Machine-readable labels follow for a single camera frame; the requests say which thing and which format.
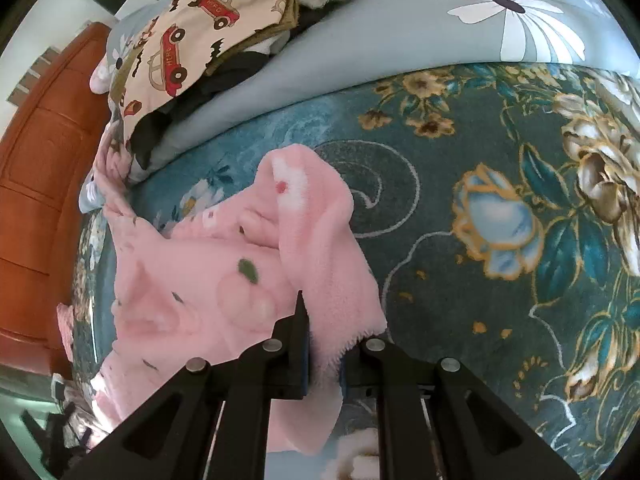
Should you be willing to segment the pink fleece garment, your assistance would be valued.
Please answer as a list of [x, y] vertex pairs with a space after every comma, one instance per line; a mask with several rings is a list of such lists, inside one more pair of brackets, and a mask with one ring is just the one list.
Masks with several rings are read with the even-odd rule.
[[310, 389], [273, 403], [268, 448], [320, 452], [342, 408], [342, 356], [386, 327], [338, 172], [300, 144], [271, 151], [248, 188], [168, 233], [138, 216], [107, 177], [98, 182], [117, 259], [116, 338], [91, 402], [100, 426], [115, 429], [190, 359], [237, 358], [302, 302]]

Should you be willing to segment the teal floral blanket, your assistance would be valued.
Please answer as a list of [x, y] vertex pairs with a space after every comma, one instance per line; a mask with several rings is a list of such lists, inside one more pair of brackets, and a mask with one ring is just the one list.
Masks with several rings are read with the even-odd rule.
[[454, 356], [583, 479], [639, 421], [639, 87], [590, 68], [456, 65], [319, 96], [184, 153], [131, 193], [158, 230], [300, 143], [342, 175], [388, 336]]

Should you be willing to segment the orange wooden headboard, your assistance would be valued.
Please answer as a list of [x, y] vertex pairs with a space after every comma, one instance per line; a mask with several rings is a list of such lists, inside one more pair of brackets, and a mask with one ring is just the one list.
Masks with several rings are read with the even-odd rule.
[[89, 25], [52, 62], [1, 140], [1, 363], [70, 376], [56, 308], [70, 304], [78, 195], [107, 122], [89, 79], [108, 27]]

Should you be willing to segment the grey daisy quilt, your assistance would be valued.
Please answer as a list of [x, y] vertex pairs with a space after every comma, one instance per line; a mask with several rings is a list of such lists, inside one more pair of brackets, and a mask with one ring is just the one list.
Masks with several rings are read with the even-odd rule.
[[478, 166], [521, 207], [586, 206], [639, 172], [638, 68], [597, 0], [355, 0], [171, 126], [131, 203], [192, 216], [303, 144], [362, 221], [447, 217]]

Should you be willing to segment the car print garment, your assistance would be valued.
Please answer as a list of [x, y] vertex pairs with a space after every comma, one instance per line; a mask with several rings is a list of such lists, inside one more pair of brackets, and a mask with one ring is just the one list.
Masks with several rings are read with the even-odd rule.
[[193, 86], [237, 46], [296, 23], [295, 0], [170, 0], [130, 41], [110, 91], [129, 142], [140, 120]]

